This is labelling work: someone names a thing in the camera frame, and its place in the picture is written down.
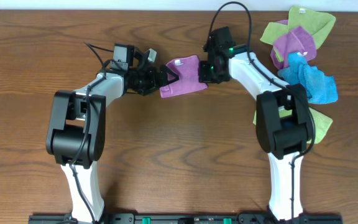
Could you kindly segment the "large purple microfiber cloth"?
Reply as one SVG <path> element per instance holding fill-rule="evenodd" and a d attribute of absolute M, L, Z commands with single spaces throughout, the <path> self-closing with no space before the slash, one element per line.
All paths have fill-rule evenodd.
<path fill-rule="evenodd" d="M 208 88 L 207 84 L 199 82 L 200 60 L 197 55 L 172 59 L 166 66 L 178 75 L 179 80 L 160 88 L 162 98 L 194 93 Z"/>

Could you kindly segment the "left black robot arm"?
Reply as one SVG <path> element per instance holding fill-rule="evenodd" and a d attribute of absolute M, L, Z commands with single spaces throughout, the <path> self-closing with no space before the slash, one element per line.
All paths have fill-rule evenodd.
<path fill-rule="evenodd" d="M 133 45 L 115 44 L 111 52 L 112 58 L 100 61 L 93 81 L 77 90 L 59 90 L 53 97 L 46 150 L 66 175 L 73 210 L 41 222 L 102 222 L 98 161 L 104 150 L 107 107 L 128 90 L 145 96 L 180 79 L 166 65 L 154 66 L 153 49 L 141 52 Z"/>

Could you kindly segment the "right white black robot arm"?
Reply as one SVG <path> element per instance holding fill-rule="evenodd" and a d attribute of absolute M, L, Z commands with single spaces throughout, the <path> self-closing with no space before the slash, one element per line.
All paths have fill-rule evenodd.
<path fill-rule="evenodd" d="M 256 136 L 270 163 L 271 221 L 300 223 L 301 163 L 315 136 L 314 122 L 301 84 L 290 85 L 265 68 L 246 44 L 237 45 L 228 27 L 208 34 L 199 81 L 238 81 L 256 101 Z"/>

